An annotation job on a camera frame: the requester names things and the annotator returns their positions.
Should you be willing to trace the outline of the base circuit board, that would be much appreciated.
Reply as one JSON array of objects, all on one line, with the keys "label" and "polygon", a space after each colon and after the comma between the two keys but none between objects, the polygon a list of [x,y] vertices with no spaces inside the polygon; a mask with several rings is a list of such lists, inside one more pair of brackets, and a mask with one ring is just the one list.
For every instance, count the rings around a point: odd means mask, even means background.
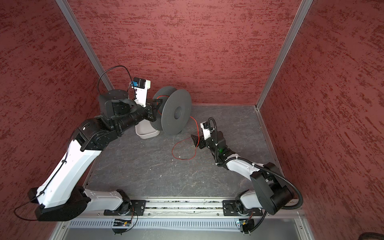
[{"label": "base circuit board", "polygon": [[114,234],[120,234],[127,232],[131,228],[132,220],[115,219],[112,224],[112,231]]},{"label": "base circuit board", "polygon": [[236,222],[238,230],[242,234],[250,234],[251,230],[255,226],[255,221],[253,219],[250,220],[245,220],[245,219],[240,219]]}]

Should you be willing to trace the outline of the aluminium corner post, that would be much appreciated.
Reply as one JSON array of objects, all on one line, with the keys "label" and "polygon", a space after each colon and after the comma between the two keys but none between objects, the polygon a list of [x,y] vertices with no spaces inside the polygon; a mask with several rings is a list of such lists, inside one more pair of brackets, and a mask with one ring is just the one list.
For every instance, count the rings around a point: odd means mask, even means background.
[{"label": "aluminium corner post", "polygon": [[299,5],[299,8],[298,8],[298,11],[294,17],[294,20],[290,26],[290,29],[286,35],[286,38],[283,42],[283,45],[279,51],[279,54],[277,56],[277,59],[274,63],[274,66],[271,70],[271,73],[267,79],[267,82],[263,88],[263,91],[257,101],[257,104],[256,104],[256,111],[260,111],[261,108],[262,108],[262,105],[279,73],[279,70],[281,68],[281,66],[283,65],[284,63],[284,60],[299,32],[299,29],[311,7],[313,3],[313,0],[302,0],[301,1],[301,4]]},{"label": "aluminium corner post", "polygon": [[78,20],[75,17],[75,14],[73,13],[68,1],[65,0],[55,0],[57,5],[59,6],[61,12],[63,13],[64,17],[66,18],[67,22],[69,23],[71,29],[73,30],[74,34],[76,35],[78,41],[80,42],[81,46],[83,47],[85,53],[87,54],[89,60],[91,61],[92,65],[94,66],[95,70],[99,75],[101,75],[104,72],[104,68],[97,57],[95,51],[93,50],[89,40],[87,39],[83,29],[81,28]]}]

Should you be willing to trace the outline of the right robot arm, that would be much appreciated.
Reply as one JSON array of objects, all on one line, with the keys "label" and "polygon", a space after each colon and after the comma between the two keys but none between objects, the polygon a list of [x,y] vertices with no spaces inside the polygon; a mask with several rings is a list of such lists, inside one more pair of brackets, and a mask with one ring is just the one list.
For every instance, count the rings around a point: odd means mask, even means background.
[{"label": "right robot arm", "polygon": [[228,148],[221,131],[191,137],[197,148],[210,149],[218,167],[236,172],[252,182],[254,189],[240,193],[235,201],[224,202],[225,209],[243,216],[253,209],[274,215],[281,209],[294,210],[302,206],[303,198],[298,189],[281,175],[273,163],[256,164],[240,157]]}]

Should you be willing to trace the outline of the left aluminium corner post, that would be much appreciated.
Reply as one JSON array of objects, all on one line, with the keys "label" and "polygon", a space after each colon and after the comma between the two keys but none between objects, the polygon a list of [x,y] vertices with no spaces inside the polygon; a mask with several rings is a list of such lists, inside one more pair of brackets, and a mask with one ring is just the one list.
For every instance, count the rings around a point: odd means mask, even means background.
[{"label": "left aluminium corner post", "polygon": [[57,5],[59,6],[61,12],[63,13],[64,17],[66,18],[67,22],[69,23],[71,29],[73,30],[74,34],[76,35],[78,41],[80,42],[81,46],[83,47],[85,53],[87,54],[89,60],[91,61],[92,65],[94,66],[95,70],[99,75],[101,75],[104,72],[104,68],[97,57],[95,51],[93,50],[89,40],[87,39],[83,29],[81,28],[78,20],[75,17],[75,14],[73,13],[68,1],[65,0],[55,0]]}]

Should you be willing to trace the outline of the left base circuit board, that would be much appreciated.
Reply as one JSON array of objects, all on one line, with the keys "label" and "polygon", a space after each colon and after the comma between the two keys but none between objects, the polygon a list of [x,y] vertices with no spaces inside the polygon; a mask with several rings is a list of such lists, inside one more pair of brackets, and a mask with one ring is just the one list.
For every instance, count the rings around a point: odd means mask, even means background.
[{"label": "left base circuit board", "polygon": [[127,232],[131,228],[132,220],[115,219],[112,224],[112,231],[114,234],[120,234]]}]

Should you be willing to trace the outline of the right base circuit board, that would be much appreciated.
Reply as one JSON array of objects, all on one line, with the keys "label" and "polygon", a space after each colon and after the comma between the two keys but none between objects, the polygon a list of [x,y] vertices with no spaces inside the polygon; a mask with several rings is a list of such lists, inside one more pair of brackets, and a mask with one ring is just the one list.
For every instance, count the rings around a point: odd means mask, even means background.
[{"label": "right base circuit board", "polygon": [[255,221],[253,219],[250,220],[245,220],[245,219],[240,219],[236,222],[238,230],[242,234],[250,234],[251,230],[255,226]]}]

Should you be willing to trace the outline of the black cable spool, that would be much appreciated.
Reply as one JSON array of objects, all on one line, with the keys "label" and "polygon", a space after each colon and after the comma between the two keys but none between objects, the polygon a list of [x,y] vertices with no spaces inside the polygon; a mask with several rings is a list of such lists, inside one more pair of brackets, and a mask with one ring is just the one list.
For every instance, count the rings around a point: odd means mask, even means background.
[{"label": "black cable spool", "polygon": [[162,100],[156,112],[156,121],[151,122],[152,128],[174,136],[179,134],[186,126],[192,111],[192,98],[184,89],[166,86],[156,92],[154,98]]}]

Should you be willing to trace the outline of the right aluminium corner post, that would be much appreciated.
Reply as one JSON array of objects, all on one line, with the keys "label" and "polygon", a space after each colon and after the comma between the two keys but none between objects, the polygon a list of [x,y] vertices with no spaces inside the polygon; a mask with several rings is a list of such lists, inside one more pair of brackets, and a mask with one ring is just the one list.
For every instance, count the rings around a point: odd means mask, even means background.
[{"label": "right aluminium corner post", "polygon": [[263,91],[257,101],[257,104],[256,104],[256,111],[260,111],[261,108],[262,108],[262,105],[279,73],[279,70],[281,68],[281,66],[283,65],[284,63],[284,60],[299,32],[299,29],[311,7],[313,3],[313,0],[302,0],[301,1],[301,4],[299,5],[299,8],[298,8],[298,11],[294,17],[294,20],[290,26],[290,29],[286,35],[286,38],[283,42],[283,45],[279,51],[279,54],[277,56],[277,59],[274,63],[274,66],[271,70],[271,73],[267,79],[267,82],[263,88]]}]

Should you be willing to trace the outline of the white plastic tray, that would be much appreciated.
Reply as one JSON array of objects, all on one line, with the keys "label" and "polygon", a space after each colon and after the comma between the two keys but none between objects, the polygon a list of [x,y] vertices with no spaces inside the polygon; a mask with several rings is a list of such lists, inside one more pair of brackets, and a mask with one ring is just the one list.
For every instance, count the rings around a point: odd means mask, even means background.
[{"label": "white plastic tray", "polygon": [[142,120],[135,126],[136,134],[143,140],[150,139],[158,136],[160,131],[155,130],[151,122],[148,120]]}]

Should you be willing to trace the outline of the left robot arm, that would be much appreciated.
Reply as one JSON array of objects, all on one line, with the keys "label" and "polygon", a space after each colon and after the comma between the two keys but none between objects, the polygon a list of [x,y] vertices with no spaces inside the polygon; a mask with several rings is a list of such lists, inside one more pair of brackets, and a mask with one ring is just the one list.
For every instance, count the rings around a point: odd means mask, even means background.
[{"label": "left robot arm", "polygon": [[130,198],[122,190],[93,192],[77,183],[90,164],[127,129],[143,120],[154,122],[161,99],[149,99],[143,107],[129,99],[124,90],[111,90],[99,96],[101,114],[85,120],[70,137],[65,156],[53,173],[28,197],[37,204],[40,222],[66,222],[83,212],[107,211],[132,214]]}]

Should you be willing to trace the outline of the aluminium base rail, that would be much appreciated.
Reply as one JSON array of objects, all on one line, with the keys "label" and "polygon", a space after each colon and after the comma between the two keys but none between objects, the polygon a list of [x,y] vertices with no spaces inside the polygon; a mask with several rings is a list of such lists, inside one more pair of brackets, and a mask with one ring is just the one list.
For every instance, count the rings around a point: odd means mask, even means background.
[{"label": "aluminium base rail", "polygon": [[79,217],[57,224],[57,234],[64,235],[68,229],[109,229],[115,219],[132,220],[129,230],[182,230],[240,232],[236,222],[240,219],[255,221],[265,215],[266,219],[293,220],[299,231],[303,230],[301,209],[280,210],[270,215],[262,209],[253,209],[243,216],[224,208],[220,198],[142,198],[133,201],[134,213],[119,215],[102,211],[83,213]]}]

